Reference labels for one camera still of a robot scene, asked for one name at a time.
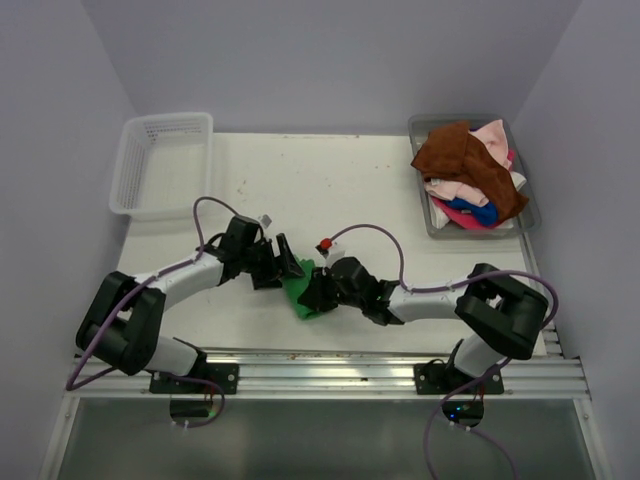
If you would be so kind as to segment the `green towel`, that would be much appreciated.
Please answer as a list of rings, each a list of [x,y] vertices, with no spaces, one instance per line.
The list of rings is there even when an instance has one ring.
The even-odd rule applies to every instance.
[[[282,288],[289,300],[294,313],[300,320],[311,320],[321,315],[312,309],[300,304],[299,297],[309,286],[312,270],[316,267],[316,263],[312,259],[300,259],[295,257],[296,262],[302,268],[304,275],[302,277],[293,277],[289,274],[283,274],[280,278]]]

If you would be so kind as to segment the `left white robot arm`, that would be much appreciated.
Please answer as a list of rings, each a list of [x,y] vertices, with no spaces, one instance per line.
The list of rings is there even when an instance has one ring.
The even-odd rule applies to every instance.
[[[84,360],[94,356],[126,375],[161,372],[185,392],[201,390],[208,379],[197,347],[160,335],[166,311],[188,298],[220,287],[241,274],[256,290],[280,288],[304,270],[286,236],[267,238],[257,220],[236,215],[226,230],[192,256],[156,273],[105,277],[76,334]]]

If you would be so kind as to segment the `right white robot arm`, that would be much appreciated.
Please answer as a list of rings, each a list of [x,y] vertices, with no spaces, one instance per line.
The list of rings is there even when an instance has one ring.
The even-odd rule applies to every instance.
[[[450,286],[413,292],[398,280],[376,278],[354,257],[313,268],[297,301],[317,313],[356,308],[380,326],[462,321],[472,334],[458,341],[445,362],[433,361],[417,370],[428,389],[438,394],[470,391],[506,359],[531,359],[549,307],[542,294],[490,264],[475,265],[467,279]]]

